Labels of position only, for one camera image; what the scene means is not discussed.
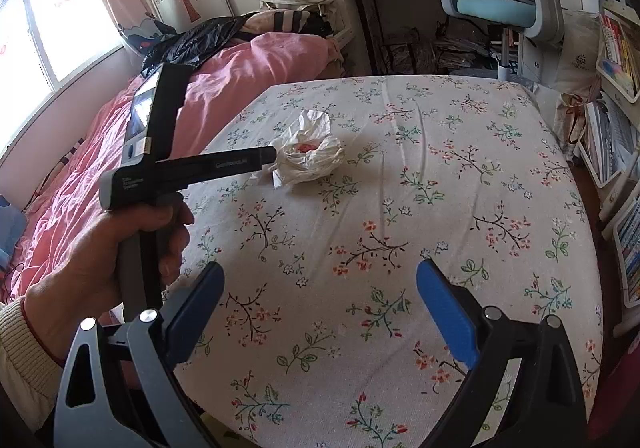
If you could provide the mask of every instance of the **blue container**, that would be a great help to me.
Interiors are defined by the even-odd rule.
[[[0,195],[0,269],[7,271],[15,244],[27,227],[27,217]]]

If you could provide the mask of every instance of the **book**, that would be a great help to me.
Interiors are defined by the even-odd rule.
[[[607,51],[607,58],[612,62],[617,63],[616,50],[614,46],[615,38],[614,38],[612,29],[606,24],[602,26],[602,35],[604,38],[604,45]]]
[[[595,103],[587,104],[587,111],[589,113],[589,125],[590,125],[590,136],[593,137],[593,148],[595,151],[595,156],[591,156],[591,162],[596,168],[596,172],[598,175],[598,179],[600,182],[604,182],[604,170],[603,170],[603,162],[602,162],[602,138],[600,135],[600,117],[596,110]]]
[[[636,144],[629,118],[609,96],[605,94],[602,99],[607,107],[607,117],[614,143],[623,146],[627,152],[632,154]]]
[[[596,152],[596,133],[595,133],[596,117],[595,117],[595,110],[591,105],[593,105],[593,103],[587,104],[586,110],[584,111],[585,126],[587,128],[586,130],[587,154],[589,155],[589,160],[591,161],[591,165],[593,166],[596,177],[600,180],[602,179],[602,176],[600,174],[600,170],[598,167],[598,154]]]
[[[620,37],[620,35],[621,35],[620,26],[618,24],[613,24],[612,23],[612,27],[611,28],[613,30],[613,35],[615,37],[614,44],[616,46],[616,56],[618,57],[618,64],[622,65],[622,63],[623,63],[623,59],[622,59],[622,39]]]
[[[609,124],[609,118],[607,117],[607,107],[602,103],[596,103],[596,111],[598,113],[598,120],[600,121],[600,143],[602,148],[602,171],[603,182],[608,181],[613,175],[613,148],[611,138],[611,128]]]
[[[640,224],[640,204],[636,203],[636,207],[633,210],[632,220],[626,229],[625,233],[620,237],[620,246],[622,247],[622,255],[627,256],[629,253],[629,244],[631,243],[631,239],[633,237],[634,232],[638,228]]]
[[[629,50],[626,44],[626,40],[624,38],[622,38],[621,40],[621,45],[622,45],[622,70],[625,73],[627,73],[629,76],[631,76],[631,62],[629,58]]]
[[[634,230],[631,240],[629,241],[628,248],[630,248],[630,250],[628,250],[626,256],[623,251],[625,271],[627,273],[631,271],[640,260],[640,228],[636,228]]]
[[[631,77],[634,82],[634,92],[638,93],[640,90],[640,75],[638,74],[638,41],[635,36],[637,35],[637,31],[632,27],[626,27],[624,25],[621,26],[622,34],[625,37],[626,49],[629,54],[629,65],[631,67]]]
[[[626,214],[625,219],[622,221],[622,225],[620,226],[620,232],[618,233],[618,238],[623,237],[626,233],[626,231],[629,228],[629,225],[631,224],[631,221],[634,218],[634,212],[636,211],[636,208],[638,208],[638,200],[635,200],[633,202],[633,209]]]
[[[629,300],[637,300],[640,296],[640,268],[631,275],[626,284]]]

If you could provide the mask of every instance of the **human hand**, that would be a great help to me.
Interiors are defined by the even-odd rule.
[[[73,241],[67,260],[27,290],[27,320],[53,356],[66,358],[84,318],[99,317],[122,302],[114,275],[118,244],[139,230],[151,232],[164,227],[172,220],[173,211],[170,206],[138,204],[101,214]],[[171,284],[180,274],[182,252],[189,243],[185,224],[193,222],[183,202],[168,252],[159,259],[164,284]]]

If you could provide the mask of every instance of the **window frame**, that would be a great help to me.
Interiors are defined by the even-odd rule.
[[[24,12],[27,19],[28,33],[31,41],[38,54],[38,60],[40,62],[40,70],[42,71],[45,80],[47,81],[51,92],[43,98],[33,109],[32,113],[25,118],[25,120],[15,129],[13,135],[8,139],[5,145],[0,146],[0,167],[4,163],[4,160],[11,153],[14,146],[20,141],[20,138],[27,132],[34,121],[51,105],[57,97],[62,95],[66,89],[71,86],[75,81],[80,79],[86,72],[97,66],[98,63],[107,59],[109,56],[119,51],[124,47],[124,42],[120,41],[112,48],[98,52],[91,56],[85,62],[81,63],[78,67],[72,70],[68,75],[62,79],[58,79],[51,62],[42,43],[40,37],[40,31],[36,23],[36,18],[31,7],[31,0],[21,0],[24,6]]]

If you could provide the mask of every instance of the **bed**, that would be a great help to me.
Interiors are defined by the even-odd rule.
[[[183,388],[265,448],[418,446],[466,373],[415,288],[432,258],[511,319],[561,317],[590,411],[602,298],[584,207],[553,135],[516,84],[382,76],[268,89],[206,152],[268,144],[302,110],[331,115],[346,161],[274,189],[270,174],[190,187],[176,286],[217,260],[220,306]],[[502,380],[480,438],[513,388]]]
[[[223,49],[191,77],[172,157],[199,154],[268,87],[325,77],[341,61],[334,40],[308,34],[268,32]],[[119,164],[130,101],[142,81],[135,78],[101,108],[84,142],[27,209],[27,229],[12,258],[18,267],[8,286],[13,297],[63,262],[71,241],[100,212],[96,181]]]

